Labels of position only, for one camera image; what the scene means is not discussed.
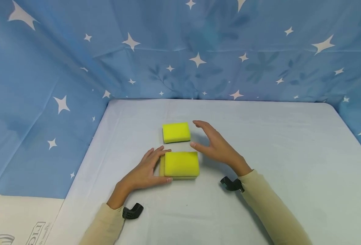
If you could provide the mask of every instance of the blue curtain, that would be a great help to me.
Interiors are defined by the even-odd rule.
[[[0,0],[0,194],[64,198],[113,97],[325,102],[361,143],[361,0]]]

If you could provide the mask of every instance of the hand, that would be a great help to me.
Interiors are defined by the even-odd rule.
[[[209,146],[204,146],[196,142],[191,142],[191,147],[215,161],[227,164],[238,176],[246,175],[252,171],[245,159],[230,146],[211,124],[205,121],[193,121],[193,123],[204,130],[210,144]]]
[[[144,157],[142,157],[141,162],[117,183],[113,194],[107,202],[110,208],[118,209],[121,207],[127,196],[134,190],[162,185],[172,181],[172,178],[169,177],[154,176],[154,168],[160,156],[171,151],[163,149],[164,146],[156,150],[154,150],[154,148],[150,149],[145,153]]]

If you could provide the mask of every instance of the long sleeve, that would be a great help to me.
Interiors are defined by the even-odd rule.
[[[246,202],[258,215],[275,245],[311,245],[307,233],[256,170],[238,178]]]
[[[92,224],[85,231],[80,245],[113,245],[123,226],[123,207],[111,209],[103,203]]]

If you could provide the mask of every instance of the white table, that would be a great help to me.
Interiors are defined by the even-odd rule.
[[[361,244],[361,145],[328,104],[113,100],[46,245],[78,243],[116,182],[149,148],[163,143],[162,124],[187,121],[192,140],[206,142],[193,119],[210,122],[265,176],[315,245]],[[188,142],[166,148],[192,150]],[[234,173],[199,158],[195,181],[173,181],[130,196],[126,206],[139,202],[144,211],[125,222],[117,245],[269,244],[239,193],[219,185]]]

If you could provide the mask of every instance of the yellow sponge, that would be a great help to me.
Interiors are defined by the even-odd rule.
[[[187,122],[178,124],[163,124],[164,143],[189,141],[191,139]]]
[[[167,152],[160,157],[160,176],[193,180],[200,174],[197,152]]]

